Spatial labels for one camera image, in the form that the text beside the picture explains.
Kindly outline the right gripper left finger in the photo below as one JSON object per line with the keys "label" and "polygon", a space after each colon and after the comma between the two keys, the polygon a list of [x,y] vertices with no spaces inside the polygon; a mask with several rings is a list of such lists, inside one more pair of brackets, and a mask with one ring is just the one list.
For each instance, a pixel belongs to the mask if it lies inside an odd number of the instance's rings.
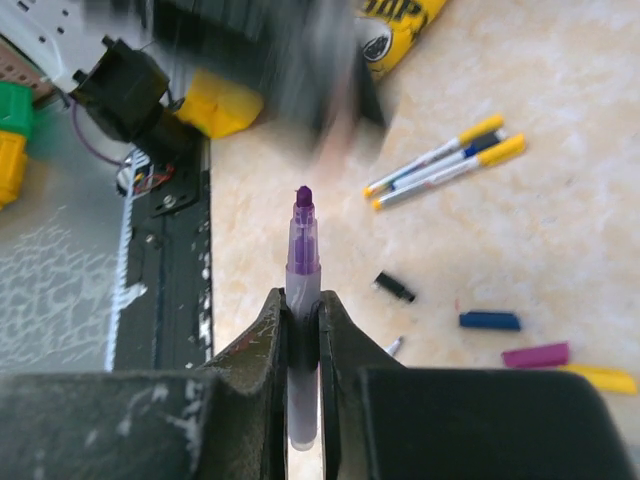
{"label": "right gripper left finger", "polygon": [[1,379],[5,479],[283,479],[284,293],[204,365]]}

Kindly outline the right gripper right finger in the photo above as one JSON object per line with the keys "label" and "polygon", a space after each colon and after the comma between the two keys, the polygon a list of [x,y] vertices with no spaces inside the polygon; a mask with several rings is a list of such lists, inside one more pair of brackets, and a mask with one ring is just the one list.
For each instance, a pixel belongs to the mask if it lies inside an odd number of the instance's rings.
{"label": "right gripper right finger", "polygon": [[326,291],[319,311],[328,479],[634,479],[609,410],[554,370],[409,368]]}

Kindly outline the dark blue marker cap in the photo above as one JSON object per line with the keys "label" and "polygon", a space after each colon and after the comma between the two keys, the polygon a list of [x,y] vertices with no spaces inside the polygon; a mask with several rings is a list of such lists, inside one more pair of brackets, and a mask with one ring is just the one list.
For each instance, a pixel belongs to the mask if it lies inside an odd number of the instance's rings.
{"label": "dark blue marker cap", "polygon": [[512,312],[468,311],[459,314],[462,328],[488,329],[500,331],[520,331],[519,317]]}

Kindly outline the grey translucent pen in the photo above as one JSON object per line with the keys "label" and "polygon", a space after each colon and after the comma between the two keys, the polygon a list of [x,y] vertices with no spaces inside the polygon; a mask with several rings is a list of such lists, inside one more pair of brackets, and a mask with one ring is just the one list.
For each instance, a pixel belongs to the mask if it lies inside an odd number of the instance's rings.
{"label": "grey translucent pen", "polygon": [[291,446],[308,451],[317,435],[318,319],[321,265],[313,193],[296,191],[289,227],[285,273],[286,305],[292,315],[288,333],[287,423]]}

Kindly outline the magenta marker cap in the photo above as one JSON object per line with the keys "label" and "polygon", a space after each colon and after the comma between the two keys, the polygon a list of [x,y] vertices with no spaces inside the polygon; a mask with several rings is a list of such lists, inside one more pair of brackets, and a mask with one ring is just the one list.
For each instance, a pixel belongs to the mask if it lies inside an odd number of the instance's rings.
{"label": "magenta marker cap", "polygon": [[508,368],[547,368],[567,365],[570,359],[568,342],[504,351],[501,353]]}

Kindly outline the blue cap yellow end marker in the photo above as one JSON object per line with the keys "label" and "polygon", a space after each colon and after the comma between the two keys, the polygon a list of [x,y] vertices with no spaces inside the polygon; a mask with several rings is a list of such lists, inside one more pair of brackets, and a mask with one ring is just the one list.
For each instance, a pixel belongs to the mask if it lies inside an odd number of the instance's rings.
{"label": "blue cap yellow end marker", "polygon": [[472,157],[475,154],[493,147],[498,143],[502,142],[507,138],[507,134],[503,129],[498,129],[489,133],[486,133],[475,140],[473,140],[467,147],[464,149],[458,150],[455,153],[452,153],[446,157],[443,157],[439,160],[436,160],[425,167],[421,167],[420,169],[404,175],[400,177],[398,180],[395,180],[391,184],[392,190],[397,190],[399,188],[403,188],[417,181],[423,180],[428,176],[435,174],[446,167],[450,167],[456,165],[466,158]]}

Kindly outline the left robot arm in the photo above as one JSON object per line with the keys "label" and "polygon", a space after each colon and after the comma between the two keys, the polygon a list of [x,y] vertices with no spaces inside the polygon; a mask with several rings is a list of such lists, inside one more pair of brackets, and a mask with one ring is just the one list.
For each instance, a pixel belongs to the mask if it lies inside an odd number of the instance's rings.
{"label": "left robot arm", "polygon": [[387,124],[349,1],[5,1],[1,33],[111,139],[161,162],[191,133],[134,37],[257,92],[283,123],[323,132],[346,110]]}

